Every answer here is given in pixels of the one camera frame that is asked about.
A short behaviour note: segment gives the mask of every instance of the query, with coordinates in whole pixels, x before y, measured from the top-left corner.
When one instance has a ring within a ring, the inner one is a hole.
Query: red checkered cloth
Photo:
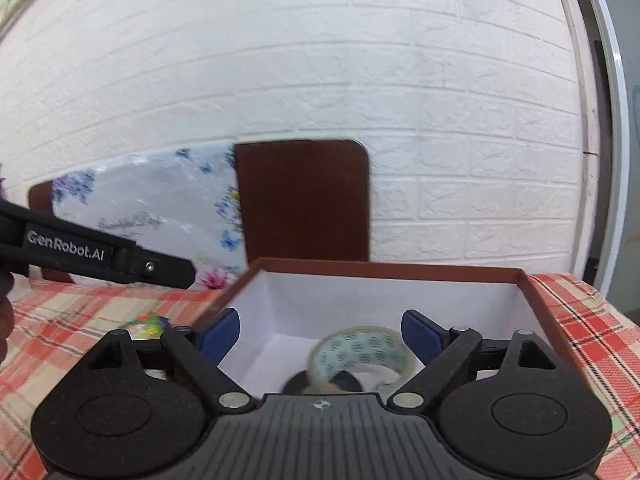
[[[593,287],[568,274],[531,277],[545,298],[598,398],[609,409],[613,436],[598,475],[630,480],[640,470],[640,329]],[[15,307],[10,353],[0,365],[0,479],[44,475],[29,436],[33,410],[108,330],[144,312],[189,324],[215,292],[136,288],[86,289],[34,282]]]
[[[0,479],[45,475],[29,434],[31,415],[57,382],[106,332],[155,312],[191,324],[219,295],[167,288],[31,282],[14,305],[15,329],[0,365]]]

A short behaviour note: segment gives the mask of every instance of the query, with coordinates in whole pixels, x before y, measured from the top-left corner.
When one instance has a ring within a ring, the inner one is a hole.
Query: round metal cap
[[[249,402],[249,396],[242,392],[229,392],[227,394],[220,395],[218,402],[225,408],[236,410],[246,406]]]
[[[417,408],[424,402],[424,398],[413,392],[403,392],[394,396],[393,401],[399,408]]]

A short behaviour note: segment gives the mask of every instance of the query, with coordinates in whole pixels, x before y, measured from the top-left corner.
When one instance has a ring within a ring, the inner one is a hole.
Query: human hand
[[[13,286],[13,275],[8,270],[0,269],[0,363],[6,357],[6,340],[14,329],[14,310],[6,298]]]

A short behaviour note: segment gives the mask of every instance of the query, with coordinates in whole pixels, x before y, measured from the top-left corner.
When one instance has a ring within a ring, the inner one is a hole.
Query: open box
[[[206,327],[223,307],[238,311],[240,337],[220,369],[258,398],[279,393],[305,370],[326,336],[360,325],[400,332],[411,308],[444,328],[469,326],[484,338],[533,330],[579,370],[562,329],[519,269],[262,258],[194,328]],[[421,368],[418,362],[415,373]]]

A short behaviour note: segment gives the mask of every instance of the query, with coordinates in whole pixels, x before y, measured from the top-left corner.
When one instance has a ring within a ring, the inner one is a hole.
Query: white brick wall
[[[2,175],[352,137],[372,257],[567,270],[582,151],[560,0],[37,0],[0,43]]]

